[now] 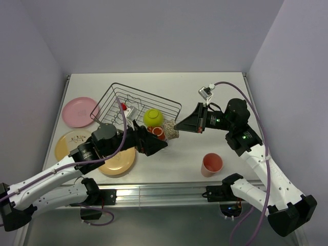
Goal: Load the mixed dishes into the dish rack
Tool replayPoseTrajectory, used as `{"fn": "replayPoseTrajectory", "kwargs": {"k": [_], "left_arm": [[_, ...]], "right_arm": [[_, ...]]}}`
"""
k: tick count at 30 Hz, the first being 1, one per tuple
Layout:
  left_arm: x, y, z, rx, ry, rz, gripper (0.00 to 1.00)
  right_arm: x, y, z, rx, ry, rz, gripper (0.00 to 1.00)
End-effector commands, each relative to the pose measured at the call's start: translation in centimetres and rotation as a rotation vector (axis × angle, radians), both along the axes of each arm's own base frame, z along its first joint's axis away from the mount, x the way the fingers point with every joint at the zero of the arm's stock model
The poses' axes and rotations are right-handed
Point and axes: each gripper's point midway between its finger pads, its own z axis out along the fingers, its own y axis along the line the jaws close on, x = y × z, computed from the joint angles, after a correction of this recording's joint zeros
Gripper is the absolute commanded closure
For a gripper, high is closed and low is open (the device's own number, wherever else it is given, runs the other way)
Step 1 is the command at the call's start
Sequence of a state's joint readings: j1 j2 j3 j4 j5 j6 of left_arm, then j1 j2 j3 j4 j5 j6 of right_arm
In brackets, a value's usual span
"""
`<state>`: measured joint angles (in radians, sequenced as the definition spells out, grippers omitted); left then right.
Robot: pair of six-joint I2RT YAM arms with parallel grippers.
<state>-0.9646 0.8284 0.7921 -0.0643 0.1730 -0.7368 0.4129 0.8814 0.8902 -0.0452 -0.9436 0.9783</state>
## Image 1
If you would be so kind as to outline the orange brown ceramic mug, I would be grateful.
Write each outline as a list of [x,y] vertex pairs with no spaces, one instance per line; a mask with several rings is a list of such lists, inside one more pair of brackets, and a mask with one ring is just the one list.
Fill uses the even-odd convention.
[[156,135],[158,139],[166,141],[165,132],[162,127],[147,127],[147,130]]

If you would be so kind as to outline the small patterned glass cup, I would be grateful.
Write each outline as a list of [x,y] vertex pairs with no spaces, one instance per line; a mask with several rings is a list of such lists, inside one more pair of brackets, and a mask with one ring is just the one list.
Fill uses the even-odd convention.
[[165,134],[167,140],[172,140],[172,139],[176,139],[179,137],[179,131],[174,129],[175,125],[176,125],[176,122],[173,119],[166,120],[162,124],[162,128],[163,128],[163,131],[164,131],[164,134]]

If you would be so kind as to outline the lime green bowl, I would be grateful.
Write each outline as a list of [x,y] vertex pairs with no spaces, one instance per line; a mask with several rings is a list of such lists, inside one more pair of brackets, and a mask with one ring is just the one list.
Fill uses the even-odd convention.
[[143,115],[143,123],[147,127],[159,127],[163,123],[163,114],[158,109],[148,109]]

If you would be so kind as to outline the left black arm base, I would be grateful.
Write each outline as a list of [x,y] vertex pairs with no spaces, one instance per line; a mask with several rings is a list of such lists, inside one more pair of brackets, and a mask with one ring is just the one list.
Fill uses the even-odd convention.
[[[102,227],[111,224],[114,221],[114,214],[105,208],[113,206],[116,203],[116,190],[102,190],[98,187],[94,179],[84,178],[80,182],[83,188],[86,188],[86,198],[81,202],[69,204],[70,207],[80,207],[80,218],[82,223],[89,226]],[[103,215],[110,216],[110,220],[104,223],[96,223]]]

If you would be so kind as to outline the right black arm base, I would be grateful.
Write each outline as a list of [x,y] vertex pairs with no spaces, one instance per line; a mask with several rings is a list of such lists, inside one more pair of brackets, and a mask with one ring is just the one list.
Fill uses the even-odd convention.
[[235,196],[226,185],[206,186],[206,191],[202,193],[202,198],[207,202],[219,203],[221,216],[226,220],[242,218],[247,212],[242,207],[243,199]]

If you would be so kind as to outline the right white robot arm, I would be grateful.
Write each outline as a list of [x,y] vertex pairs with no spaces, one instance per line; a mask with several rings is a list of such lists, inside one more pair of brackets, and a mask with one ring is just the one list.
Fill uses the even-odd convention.
[[198,103],[195,111],[174,126],[175,130],[202,133],[206,128],[225,130],[230,148],[255,172],[266,187],[263,192],[242,175],[232,174],[222,181],[222,195],[228,200],[241,198],[265,212],[272,229],[282,237],[307,223],[317,206],[312,195],[305,195],[284,175],[269,156],[261,138],[249,126],[247,102],[231,99],[224,112],[209,111]]

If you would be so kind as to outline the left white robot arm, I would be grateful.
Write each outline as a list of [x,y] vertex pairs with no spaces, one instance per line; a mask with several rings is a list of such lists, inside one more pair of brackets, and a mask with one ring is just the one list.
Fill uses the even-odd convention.
[[100,124],[85,143],[55,165],[22,182],[1,183],[1,226],[11,232],[47,210],[75,203],[95,204],[100,190],[92,178],[84,178],[71,188],[61,185],[99,168],[120,151],[134,148],[151,156],[167,146],[167,142],[148,132],[145,126],[124,125],[124,131],[118,132],[112,124]]

